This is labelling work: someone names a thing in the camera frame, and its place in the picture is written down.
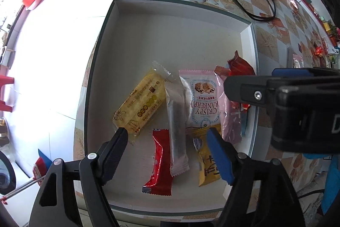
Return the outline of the pink crispy cranberry packet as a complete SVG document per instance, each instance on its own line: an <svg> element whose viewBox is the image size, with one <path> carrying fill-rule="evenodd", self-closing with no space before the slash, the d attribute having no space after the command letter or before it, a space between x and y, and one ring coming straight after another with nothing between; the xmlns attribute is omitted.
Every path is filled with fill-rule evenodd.
<svg viewBox="0 0 340 227"><path fill-rule="evenodd" d="M293 68L295 68L295 69L304 68L303 57L299 56L297 54L293 54L292 65L293 65Z"/></svg>

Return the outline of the small red snack packet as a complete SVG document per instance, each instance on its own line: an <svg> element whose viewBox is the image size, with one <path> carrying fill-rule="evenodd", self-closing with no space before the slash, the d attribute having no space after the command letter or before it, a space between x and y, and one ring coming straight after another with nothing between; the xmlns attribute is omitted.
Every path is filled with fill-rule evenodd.
<svg viewBox="0 0 340 227"><path fill-rule="evenodd" d="M234 57L228 60L229 76L255 76L254 68L243 58L239 56L238 51L235 51ZM232 106L235 109L242 108L244 111L248 111L251 107L250 104L238 103L232 101Z"/></svg>

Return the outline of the mauve pink snack bar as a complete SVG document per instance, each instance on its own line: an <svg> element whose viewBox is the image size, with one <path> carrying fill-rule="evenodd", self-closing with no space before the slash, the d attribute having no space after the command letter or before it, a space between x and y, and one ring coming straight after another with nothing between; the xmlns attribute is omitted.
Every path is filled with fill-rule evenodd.
<svg viewBox="0 0 340 227"><path fill-rule="evenodd" d="M216 66L214 75L217 81L217 100L220 112L221 137L224 141L237 144L241 141L241 111L237 104L227 98L224 92L224 81L231 71L222 66Z"/></svg>

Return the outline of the white pink cookie packet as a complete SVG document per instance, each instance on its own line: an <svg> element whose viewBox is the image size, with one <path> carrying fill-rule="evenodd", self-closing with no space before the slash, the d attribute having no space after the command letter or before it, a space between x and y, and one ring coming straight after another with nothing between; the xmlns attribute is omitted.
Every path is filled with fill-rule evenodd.
<svg viewBox="0 0 340 227"><path fill-rule="evenodd" d="M186 127L203 128L220 123L217 80L211 70L179 70L184 87Z"/></svg>

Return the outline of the silver clear snack stick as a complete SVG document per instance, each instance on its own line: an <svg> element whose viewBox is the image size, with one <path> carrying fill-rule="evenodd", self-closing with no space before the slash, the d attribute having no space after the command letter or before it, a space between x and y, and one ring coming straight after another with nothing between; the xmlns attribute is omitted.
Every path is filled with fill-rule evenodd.
<svg viewBox="0 0 340 227"><path fill-rule="evenodd" d="M165 94L169 121L170 172L175 177L190 169L186 148L186 104L183 86L166 81Z"/></svg>

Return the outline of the gold snack bar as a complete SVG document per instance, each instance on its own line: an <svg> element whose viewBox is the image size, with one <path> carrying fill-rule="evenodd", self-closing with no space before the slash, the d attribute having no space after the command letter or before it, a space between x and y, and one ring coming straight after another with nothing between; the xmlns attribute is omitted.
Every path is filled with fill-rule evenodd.
<svg viewBox="0 0 340 227"><path fill-rule="evenodd" d="M198 128L192 132L193 144L199 161L199 186L205 186L221 178L217 165L207 145L210 127Z"/></svg>

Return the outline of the long red snack bar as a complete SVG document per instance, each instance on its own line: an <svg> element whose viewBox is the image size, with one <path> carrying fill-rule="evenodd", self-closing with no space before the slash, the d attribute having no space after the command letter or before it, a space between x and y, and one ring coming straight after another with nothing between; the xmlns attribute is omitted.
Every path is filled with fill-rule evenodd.
<svg viewBox="0 0 340 227"><path fill-rule="evenodd" d="M170 172L169 131L167 129L154 129L152 135L155 145L153 172L149 181L142 187L142 192L152 195L171 196L173 176Z"/></svg>

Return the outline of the yellow clear cracker packet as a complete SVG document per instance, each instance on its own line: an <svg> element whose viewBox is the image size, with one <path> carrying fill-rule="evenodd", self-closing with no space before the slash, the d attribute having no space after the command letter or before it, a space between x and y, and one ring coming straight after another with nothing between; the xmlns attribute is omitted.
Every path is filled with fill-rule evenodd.
<svg viewBox="0 0 340 227"><path fill-rule="evenodd" d="M127 130L131 144L135 143L141 129L165 102L165 83L172 80L172 74L154 61L151 69L114 113L113 124Z"/></svg>

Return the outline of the white shallow cardboard box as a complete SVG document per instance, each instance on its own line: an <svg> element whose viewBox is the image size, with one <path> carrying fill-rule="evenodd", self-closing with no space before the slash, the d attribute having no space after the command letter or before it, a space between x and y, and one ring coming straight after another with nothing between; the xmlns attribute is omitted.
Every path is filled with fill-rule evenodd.
<svg viewBox="0 0 340 227"><path fill-rule="evenodd" d="M85 102L87 153L121 131L121 158L104 183L110 207L171 217L217 212L227 183L199 157L193 131L240 120L214 70L239 55L258 67L251 22L180 0L114 0L96 43ZM218 179L202 185L200 177Z"/></svg>

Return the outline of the red crinkled snack bag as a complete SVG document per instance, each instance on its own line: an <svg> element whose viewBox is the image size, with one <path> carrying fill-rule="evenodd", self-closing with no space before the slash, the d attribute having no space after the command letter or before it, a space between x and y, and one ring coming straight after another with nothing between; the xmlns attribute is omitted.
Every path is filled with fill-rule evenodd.
<svg viewBox="0 0 340 227"><path fill-rule="evenodd" d="M324 49L322 46L317 46L315 48L315 56L322 57L324 54Z"/></svg>

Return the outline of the red plastic stool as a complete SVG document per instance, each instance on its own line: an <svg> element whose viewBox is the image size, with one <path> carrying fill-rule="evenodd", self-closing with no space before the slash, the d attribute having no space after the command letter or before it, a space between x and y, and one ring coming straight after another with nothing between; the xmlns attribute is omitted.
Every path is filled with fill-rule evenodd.
<svg viewBox="0 0 340 227"><path fill-rule="evenodd" d="M1 112L12 112L13 108L11 105L7 103L7 97L9 96L9 92L11 89L10 86L14 84L14 78L1 75L0 82L1 82L1 103L0 103Z"/></svg>

